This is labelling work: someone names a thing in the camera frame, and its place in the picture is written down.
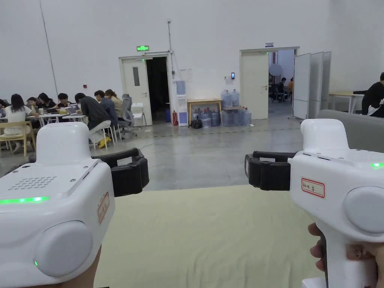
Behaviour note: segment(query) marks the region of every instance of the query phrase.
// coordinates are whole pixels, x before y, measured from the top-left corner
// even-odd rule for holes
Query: yellow shoe
[[[105,137],[105,141],[104,139],[100,141],[99,148],[103,148],[105,146],[105,143],[108,143],[109,141],[111,141],[111,139],[109,137]]]

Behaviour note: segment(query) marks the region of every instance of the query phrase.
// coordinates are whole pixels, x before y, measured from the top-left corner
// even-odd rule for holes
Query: fire extinguisher
[[[172,113],[172,124],[173,126],[177,126],[179,124],[179,122],[177,121],[177,113],[175,112],[175,110]]]

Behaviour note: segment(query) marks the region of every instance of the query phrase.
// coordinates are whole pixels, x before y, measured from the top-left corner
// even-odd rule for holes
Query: gray sofa
[[[384,153],[384,118],[321,110],[317,118],[337,119],[343,122],[351,149]]]

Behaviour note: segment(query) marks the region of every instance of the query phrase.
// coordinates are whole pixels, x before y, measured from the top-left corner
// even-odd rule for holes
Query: bag
[[[201,122],[201,120],[199,119],[199,117],[197,117],[196,120],[192,120],[192,121],[191,121],[191,127],[192,127],[192,128],[195,128],[195,129],[203,128],[203,122]]]

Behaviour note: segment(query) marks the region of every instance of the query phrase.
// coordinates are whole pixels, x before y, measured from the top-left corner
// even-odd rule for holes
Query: green exit sign
[[[136,46],[138,51],[148,51],[149,46]]]

